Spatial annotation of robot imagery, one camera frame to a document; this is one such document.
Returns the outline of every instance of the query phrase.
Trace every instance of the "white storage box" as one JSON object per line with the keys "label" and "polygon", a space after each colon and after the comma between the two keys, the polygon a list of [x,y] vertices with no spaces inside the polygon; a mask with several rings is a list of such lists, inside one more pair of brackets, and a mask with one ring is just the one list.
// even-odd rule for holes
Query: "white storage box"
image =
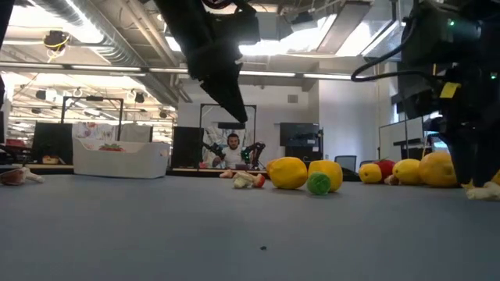
{"label": "white storage box", "polygon": [[169,144],[73,138],[78,175],[154,179],[165,176],[169,154]]}

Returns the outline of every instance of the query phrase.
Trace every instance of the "person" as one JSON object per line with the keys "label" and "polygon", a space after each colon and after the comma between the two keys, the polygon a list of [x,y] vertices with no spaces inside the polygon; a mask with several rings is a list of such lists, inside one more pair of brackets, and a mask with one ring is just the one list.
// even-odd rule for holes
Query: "person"
{"label": "person", "polygon": [[219,156],[215,157],[212,161],[213,167],[217,167],[220,163],[224,162],[226,168],[236,169],[236,165],[245,163],[241,158],[240,137],[235,133],[227,136],[227,148],[224,148],[222,152],[226,157],[224,159],[221,159]]}

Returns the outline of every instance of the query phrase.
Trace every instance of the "whiteboard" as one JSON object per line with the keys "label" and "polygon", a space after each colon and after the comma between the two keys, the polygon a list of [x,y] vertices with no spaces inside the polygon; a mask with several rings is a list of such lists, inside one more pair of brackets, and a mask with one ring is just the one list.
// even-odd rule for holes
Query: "whiteboard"
{"label": "whiteboard", "polygon": [[380,134],[380,158],[390,159],[394,162],[401,160],[401,146],[394,145],[394,142],[406,141],[405,126],[408,128],[408,139],[423,139],[423,119],[422,117],[411,119],[405,122],[394,123],[382,126]]}

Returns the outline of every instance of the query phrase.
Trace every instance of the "gray table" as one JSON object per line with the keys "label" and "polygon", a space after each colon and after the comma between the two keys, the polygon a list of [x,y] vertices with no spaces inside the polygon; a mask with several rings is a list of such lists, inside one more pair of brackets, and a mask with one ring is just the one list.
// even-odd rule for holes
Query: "gray table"
{"label": "gray table", "polygon": [[0,280],[500,279],[500,204],[462,190],[230,186],[47,176],[0,188]]}

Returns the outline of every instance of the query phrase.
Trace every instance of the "green ball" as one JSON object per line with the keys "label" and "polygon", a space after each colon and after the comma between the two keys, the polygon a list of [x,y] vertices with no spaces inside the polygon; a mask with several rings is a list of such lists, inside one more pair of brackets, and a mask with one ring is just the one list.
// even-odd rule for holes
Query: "green ball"
{"label": "green ball", "polygon": [[328,191],[330,191],[330,178],[325,173],[312,173],[307,179],[307,190],[314,195],[328,194]]}

